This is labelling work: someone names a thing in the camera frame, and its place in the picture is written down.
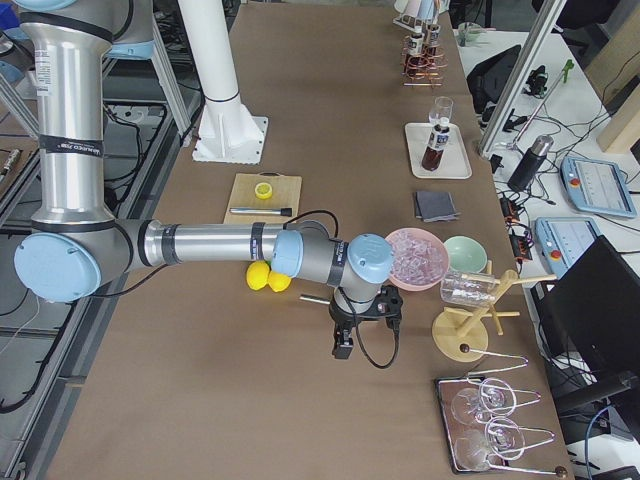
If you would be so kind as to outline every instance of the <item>yellow lemon slice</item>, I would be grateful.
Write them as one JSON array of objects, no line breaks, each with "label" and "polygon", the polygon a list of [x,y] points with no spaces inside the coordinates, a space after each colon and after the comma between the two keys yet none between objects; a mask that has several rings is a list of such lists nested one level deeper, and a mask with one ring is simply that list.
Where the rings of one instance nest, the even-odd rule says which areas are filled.
[{"label": "yellow lemon slice", "polygon": [[267,265],[267,262],[264,260],[259,260],[249,265],[246,274],[247,285],[249,285],[249,288],[251,290],[260,290],[261,288],[264,288],[269,279],[270,271],[271,269],[269,268],[269,265]]},{"label": "yellow lemon slice", "polygon": [[271,184],[267,182],[258,183],[254,191],[256,193],[256,197],[260,200],[266,200],[267,198],[271,198],[273,195],[273,188],[271,187]]},{"label": "yellow lemon slice", "polygon": [[269,286],[274,292],[282,292],[286,290],[291,284],[291,277],[287,277],[283,273],[274,272],[269,273],[268,279]]}]

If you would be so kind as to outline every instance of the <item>blue tablet device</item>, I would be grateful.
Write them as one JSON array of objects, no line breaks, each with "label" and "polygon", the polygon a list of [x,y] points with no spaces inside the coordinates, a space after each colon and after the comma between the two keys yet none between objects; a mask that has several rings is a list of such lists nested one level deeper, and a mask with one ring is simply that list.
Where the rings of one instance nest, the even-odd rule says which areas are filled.
[{"label": "blue tablet device", "polygon": [[541,217],[536,219],[536,237],[552,273],[561,278],[571,265],[601,235],[589,217]]},{"label": "blue tablet device", "polygon": [[560,167],[567,195],[578,210],[634,218],[636,208],[613,162],[567,157]]}]

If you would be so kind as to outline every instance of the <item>white table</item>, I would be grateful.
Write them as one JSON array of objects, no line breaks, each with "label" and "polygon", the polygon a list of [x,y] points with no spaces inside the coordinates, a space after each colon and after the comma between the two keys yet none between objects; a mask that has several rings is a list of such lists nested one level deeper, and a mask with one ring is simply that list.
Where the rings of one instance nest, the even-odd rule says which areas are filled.
[{"label": "white table", "polygon": [[[524,45],[527,35],[527,32],[489,31],[480,34],[475,41],[467,43],[467,46],[459,47],[465,74],[468,74],[478,63],[513,45]],[[564,124],[589,122],[594,117],[604,113],[605,110],[601,108],[602,104],[600,99],[591,88],[582,69],[578,66],[571,51],[560,35],[552,34],[547,38],[544,48],[540,53],[540,58],[534,62],[534,67],[538,67],[539,65],[546,66],[546,71],[549,75],[547,85],[549,86],[551,82],[558,77],[568,59],[572,59],[575,64],[575,67],[569,72],[569,81],[566,84],[561,83],[558,85],[552,96],[547,100],[546,108],[551,117],[560,120]],[[520,95],[514,105],[515,114],[518,116],[528,116],[533,112],[539,102],[539,99],[531,96]],[[589,158],[616,162],[618,166],[629,175],[628,178],[633,178],[640,170],[640,166],[631,152],[621,155],[605,154],[596,142],[596,137],[608,122],[609,120],[607,119],[595,128],[589,137],[575,148],[575,151]],[[577,126],[573,128],[573,130],[577,134],[582,135],[587,132],[588,126]],[[523,151],[526,150],[538,135],[545,133],[552,134],[555,142],[552,147],[554,151],[570,145],[577,140],[564,128],[558,132],[558,128],[550,123],[534,121],[519,141],[518,145],[520,149]],[[521,158],[518,152],[507,150],[504,146],[505,143],[512,141],[515,135],[516,132],[501,132],[497,138],[497,142],[499,143],[494,146],[491,152],[503,157],[502,164],[504,168],[498,169],[494,175],[497,190],[508,189],[505,183]],[[546,163],[541,170],[545,169],[545,166],[548,167],[549,164]],[[639,232],[616,226],[595,215],[580,212],[573,207],[573,205],[568,202],[559,174],[543,175],[541,180],[548,192],[548,196],[556,205],[549,205],[538,199],[530,199],[527,201],[525,206],[529,214],[528,223],[531,227],[533,227],[535,219],[539,217],[589,216],[595,220],[600,231],[618,251],[631,251],[640,248]],[[629,189],[640,190],[640,175],[629,184]],[[542,194],[542,190],[539,187],[534,187],[533,193],[540,195]],[[632,196],[632,199],[636,209],[640,211],[640,197]],[[640,218],[638,217],[632,220],[621,220],[617,217],[611,218],[616,222],[640,229]],[[533,249],[532,255],[533,260],[523,264],[522,276],[550,273],[545,259],[540,255],[539,246]],[[640,273],[640,255],[626,255],[625,260],[636,272]],[[532,318],[536,317],[535,310],[533,310],[531,314]],[[601,471],[612,470],[623,465],[635,465],[640,469],[640,445],[638,445],[637,442],[625,442],[610,435],[601,435],[590,440],[589,448],[590,461],[598,465]],[[569,445],[568,449],[577,454],[577,457],[575,457],[577,460],[584,460],[584,442]],[[586,477],[586,470],[584,468],[575,467],[575,471],[576,474]],[[592,474],[595,475],[596,473],[598,473],[598,471],[592,470]]]}]

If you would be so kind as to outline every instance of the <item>blue cable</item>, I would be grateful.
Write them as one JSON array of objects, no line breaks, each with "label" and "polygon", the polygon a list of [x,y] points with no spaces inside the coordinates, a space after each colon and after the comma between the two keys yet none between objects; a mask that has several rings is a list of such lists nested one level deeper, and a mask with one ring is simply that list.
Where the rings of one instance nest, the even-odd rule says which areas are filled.
[{"label": "blue cable", "polygon": [[608,405],[604,407],[602,410],[600,410],[598,413],[596,413],[591,419],[591,421],[589,422],[589,426],[587,427],[587,433],[584,438],[584,463],[587,464],[586,468],[587,468],[587,476],[589,477],[589,480],[593,480],[593,477],[591,476],[591,464],[589,463],[589,436],[591,435],[591,428],[593,427],[593,424],[596,423],[596,420],[600,417],[600,415],[602,415],[604,412],[606,412],[610,408],[613,408],[613,405]]}]

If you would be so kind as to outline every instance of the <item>computer monitor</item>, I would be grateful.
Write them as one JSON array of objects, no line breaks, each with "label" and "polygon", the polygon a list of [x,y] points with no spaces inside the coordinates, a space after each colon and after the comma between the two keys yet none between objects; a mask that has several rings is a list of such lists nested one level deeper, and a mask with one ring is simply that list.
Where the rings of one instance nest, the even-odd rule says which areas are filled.
[{"label": "computer monitor", "polygon": [[[598,383],[604,386],[623,372],[640,377],[640,278],[604,236],[596,238],[544,303],[560,327],[556,331],[566,332],[562,343],[570,340]],[[608,398],[640,441],[640,388]]]},{"label": "computer monitor", "polygon": [[482,113],[489,101],[498,103],[513,66],[518,60],[520,45],[515,45],[476,65],[467,75],[467,86],[473,98],[473,109]]}]

